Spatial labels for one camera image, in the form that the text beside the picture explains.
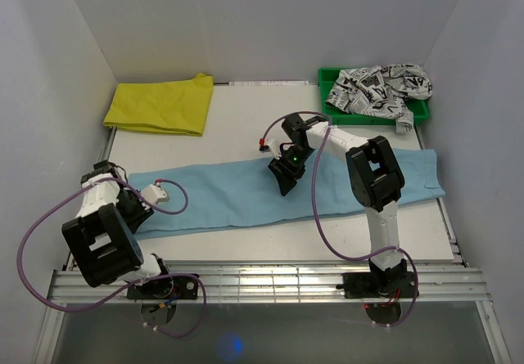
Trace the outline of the light blue trousers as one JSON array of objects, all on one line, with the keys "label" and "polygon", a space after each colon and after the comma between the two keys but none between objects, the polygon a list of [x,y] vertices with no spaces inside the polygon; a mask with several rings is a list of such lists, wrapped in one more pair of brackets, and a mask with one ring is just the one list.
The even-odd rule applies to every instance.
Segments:
[{"label": "light blue trousers", "polygon": [[175,181],[175,186],[166,187],[170,195],[164,207],[182,210],[176,215],[154,213],[138,235],[151,239],[311,219],[312,190],[322,216],[364,211],[350,189],[346,165],[328,153],[322,154],[316,175],[314,160],[307,161],[305,175],[287,195],[281,195],[268,164],[269,159],[263,158],[131,174],[129,182],[137,189],[159,178]]}]

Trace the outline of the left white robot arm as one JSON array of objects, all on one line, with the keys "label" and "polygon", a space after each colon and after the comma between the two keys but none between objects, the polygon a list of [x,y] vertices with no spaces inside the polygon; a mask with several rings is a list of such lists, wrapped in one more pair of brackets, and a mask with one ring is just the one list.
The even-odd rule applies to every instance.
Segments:
[{"label": "left white robot arm", "polygon": [[81,178],[85,190],[75,218],[61,232],[91,287],[115,281],[145,280],[156,298],[168,296],[174,279],[156,254],[144,254],[135,234],[153,208],[120,183],[116,164],[103,160]]}]

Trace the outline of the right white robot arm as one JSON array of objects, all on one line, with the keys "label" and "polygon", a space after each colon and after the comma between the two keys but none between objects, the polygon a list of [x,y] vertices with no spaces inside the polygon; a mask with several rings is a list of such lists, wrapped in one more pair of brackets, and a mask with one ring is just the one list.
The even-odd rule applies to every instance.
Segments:
[{"label": "right white robot arm", "polygon": [[401,298],[418,297],[418,274],[413,260],[400,248],[398,205],[404,175],[390,143],[383,137],[358,137],[332,124],[326,115],[301,112],[277,121],[288,136],[279,143],[262,136],[261,152],[271,152],[269,170],[276,177],[281,195],[287,195],[303,177],[305,162],[323,152],[346,164],[350,188],[363,206],[368,221],[371,252],[361,259],[368,272],[349,272],[342,276],[338,289],[346,298],[386,298],[394,303]]}]

